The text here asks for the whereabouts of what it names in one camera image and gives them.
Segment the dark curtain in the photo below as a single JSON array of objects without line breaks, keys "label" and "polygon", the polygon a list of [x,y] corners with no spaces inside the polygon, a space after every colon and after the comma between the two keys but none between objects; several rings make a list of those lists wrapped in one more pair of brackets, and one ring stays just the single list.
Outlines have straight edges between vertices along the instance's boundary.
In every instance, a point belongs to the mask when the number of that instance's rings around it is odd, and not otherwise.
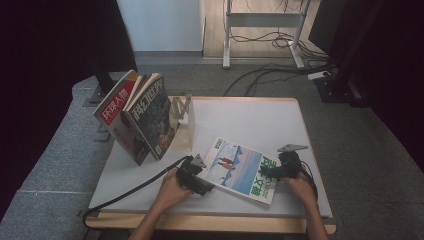
[{"label": "dark curtain", "polygon": [[3,216],[65,116],[73,85],[137,67],[115,0],[0,0],[0,60]]}]

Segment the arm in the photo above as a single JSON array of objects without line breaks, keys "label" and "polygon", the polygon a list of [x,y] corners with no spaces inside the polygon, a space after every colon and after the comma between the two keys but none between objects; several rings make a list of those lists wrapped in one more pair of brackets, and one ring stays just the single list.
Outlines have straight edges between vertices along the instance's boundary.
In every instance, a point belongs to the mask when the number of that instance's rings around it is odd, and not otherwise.
[{"label": "arm", "polygon": [[306,214],[306,224],[308,226],[308,235],[311,240],[330,239],[322,221],[318,203],[314,191],[309,185],[308,179],[299,173],[296,178],[282,178],[288,183],[296,196],[302,201]]},{"label": "arm", "polygon": [[143,220],[130,236],[130,240],[147,240],[153,234],[160,216],[170,207],[186,199],[192,194],[190,190],[181,189],[176,176],[177,169],[170,170],[163,178],[162,185],[155,201]]}]

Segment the open magazine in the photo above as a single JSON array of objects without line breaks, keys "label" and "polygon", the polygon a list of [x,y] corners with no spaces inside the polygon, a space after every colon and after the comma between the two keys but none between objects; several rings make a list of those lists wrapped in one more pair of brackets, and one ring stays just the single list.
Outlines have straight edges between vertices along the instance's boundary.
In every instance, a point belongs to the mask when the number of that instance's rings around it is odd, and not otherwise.
[{"label": "open magazine", "polygon": [[217,187],[270,205],[276,179],[261,174],[261,166],[278,167],[277,156],[217,138],[204,160],[206,168],[197,176]]}]

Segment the human hand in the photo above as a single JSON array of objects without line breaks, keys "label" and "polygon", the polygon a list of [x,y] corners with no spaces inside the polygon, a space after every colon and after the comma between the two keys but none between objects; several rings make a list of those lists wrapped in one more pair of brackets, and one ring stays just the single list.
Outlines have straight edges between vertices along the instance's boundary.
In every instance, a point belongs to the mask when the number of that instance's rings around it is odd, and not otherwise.
[{"label": "human hand", "polygon": [[317,203],[314,190],[303,173],[300,172],[296,178],[281,178],[280,180],[290,185],[293,192],[304,205],[311,206]]},{"label": "human hand", "polygon": [[156,195],[153,207],[159,208],[161,211],[178,204],[186,199],[193,192],[180,187],[177,180],[177,168],[174,168],[165,175],[162,185]]}]

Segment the book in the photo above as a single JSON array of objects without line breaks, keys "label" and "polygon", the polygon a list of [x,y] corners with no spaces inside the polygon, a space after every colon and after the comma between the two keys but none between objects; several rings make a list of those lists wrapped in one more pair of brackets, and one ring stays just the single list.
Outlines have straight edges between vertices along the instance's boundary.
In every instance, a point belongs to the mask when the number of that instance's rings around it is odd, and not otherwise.
[{"label": "book", "polygon": [[164,156],[176,133],[169,121],[170,107],[171,101],[166,93],[164,76],[152,73],[123,109],[157,160]]},{"label": "book", "polygon": [[141,165],[149,153],[149,148],[141,134],[131,126],[122,109],[136,85],[143,85],[147,76],[142,77],[134,70],[128,71],[106,95],[93,115],[102,123],[125,151]]},{"label": "book", "polygon": [[261,166],[277,167],[278,157],[267,155],[222,138],[216,138],[197,176],[217,187],[271,205],[276,179],[261,174]]}]

